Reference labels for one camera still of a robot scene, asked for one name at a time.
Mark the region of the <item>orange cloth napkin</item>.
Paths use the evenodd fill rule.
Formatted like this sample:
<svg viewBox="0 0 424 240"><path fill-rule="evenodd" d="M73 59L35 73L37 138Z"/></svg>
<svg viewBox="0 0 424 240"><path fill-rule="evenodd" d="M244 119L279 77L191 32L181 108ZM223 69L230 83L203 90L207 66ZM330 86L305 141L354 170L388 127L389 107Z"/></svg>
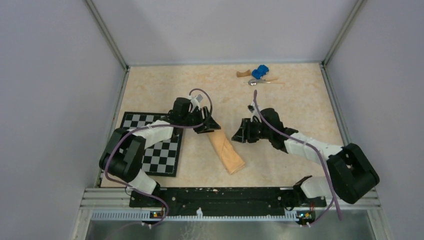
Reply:
<svg viewBox="0 0 424 240"><path fill-rule="evenodd" d="M240 171L245 166L245 161L234 150L224 130L210 132L207 136L218 158L230 175Z"/></svg>

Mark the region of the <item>silver metal spoon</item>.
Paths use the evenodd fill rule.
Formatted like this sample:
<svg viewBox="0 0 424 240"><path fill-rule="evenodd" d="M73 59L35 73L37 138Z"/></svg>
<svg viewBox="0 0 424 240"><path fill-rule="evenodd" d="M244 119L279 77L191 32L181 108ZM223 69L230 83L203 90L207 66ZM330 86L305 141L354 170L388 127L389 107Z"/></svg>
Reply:
<svg viewBox="0 0 424 240"><path fill-rule="evenodd" d="M250 79L247 83L249 86L255 86L257 84L270 84L273 81L276 81L276 78L272 78L272 79Z"/></svg>

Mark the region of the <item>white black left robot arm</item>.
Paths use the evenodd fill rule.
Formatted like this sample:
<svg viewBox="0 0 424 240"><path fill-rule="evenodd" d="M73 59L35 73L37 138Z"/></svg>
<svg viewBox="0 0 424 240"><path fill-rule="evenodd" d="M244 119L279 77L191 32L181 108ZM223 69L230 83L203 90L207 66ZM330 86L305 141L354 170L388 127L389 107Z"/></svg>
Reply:
<svg viewBox="0 0 424 240"><path fill-rule="evenodd" d="M113 131L100 157L99 167L107 176L114 176L141 194L149 207L160 202L158 183L142 169L145 150L154 144L170 140L193 129L197 134L221 129L207 106L201 107L195 97L178 97L172 109L158 120L139 128L117 128Z"/></svg>

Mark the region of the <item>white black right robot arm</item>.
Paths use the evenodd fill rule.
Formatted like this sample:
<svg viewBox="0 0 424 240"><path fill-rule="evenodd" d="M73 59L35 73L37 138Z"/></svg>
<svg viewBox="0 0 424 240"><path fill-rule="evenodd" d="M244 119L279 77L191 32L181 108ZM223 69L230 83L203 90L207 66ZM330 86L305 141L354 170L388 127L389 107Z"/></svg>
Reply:
<svg viewBox="0 0 424 240"><path fill-rule="evenodd" d="M348 204L355 204L380 183L379 175L357 144L338 146L324 143L285 127L273 108L260 112L253 105L248 108L252 117L241 120L232 141L256 143L268 140L279 151L325 164L329 177L306 176L294 185L298 188L293 192L297 205L307 206L313 198L333 194Z"/></svg>

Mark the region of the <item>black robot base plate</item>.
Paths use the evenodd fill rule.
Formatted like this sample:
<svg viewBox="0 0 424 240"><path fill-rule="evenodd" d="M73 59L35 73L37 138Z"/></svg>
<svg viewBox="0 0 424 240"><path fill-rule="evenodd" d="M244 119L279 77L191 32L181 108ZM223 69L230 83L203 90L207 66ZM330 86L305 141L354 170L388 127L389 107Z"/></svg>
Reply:
<svg viewBox="0 0 424 240"><path fill-rule="evenodd" d="M326 207L321 197L306 198L292 187L161 187L153 195L130 195L131 208L169 206L169 217L193 216L201 210L206 217L283 216L294 208Z"/></svg>

